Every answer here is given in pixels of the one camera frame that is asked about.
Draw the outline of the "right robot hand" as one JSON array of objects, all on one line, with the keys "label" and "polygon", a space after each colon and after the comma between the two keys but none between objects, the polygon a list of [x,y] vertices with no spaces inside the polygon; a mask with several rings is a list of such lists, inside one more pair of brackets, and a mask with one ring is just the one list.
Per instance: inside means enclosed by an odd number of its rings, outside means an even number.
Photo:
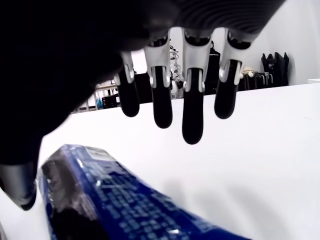
[{"label": "right robot hand", "polygon": [[229,27],[256,36],[281,0],[3,0],[0,3],[0,186],[24,211],[36,200],[39,151],[122,50],[158,29]]}]

